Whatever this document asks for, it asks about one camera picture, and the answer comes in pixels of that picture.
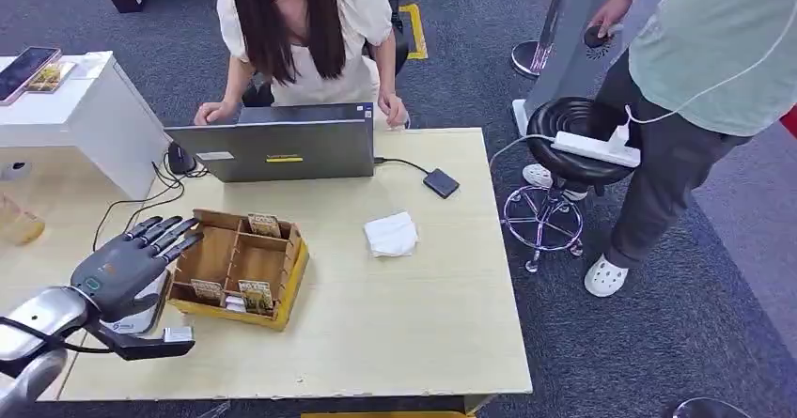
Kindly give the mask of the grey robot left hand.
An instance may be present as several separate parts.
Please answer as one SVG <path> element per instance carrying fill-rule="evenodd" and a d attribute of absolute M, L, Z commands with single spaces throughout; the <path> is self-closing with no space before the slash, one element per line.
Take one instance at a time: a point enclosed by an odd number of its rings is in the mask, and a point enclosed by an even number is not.
<path fill-rule="evenodd" d="M 191 229 L 197 218 L 153 216 L 107 241 L 84 261 L 70 279 L 96 308 L 99 319 L 114 323 L 146 312 L 161 301 L 158 292 L 142 291 L 160 278 L 167 266 L 203 239 Z"/>

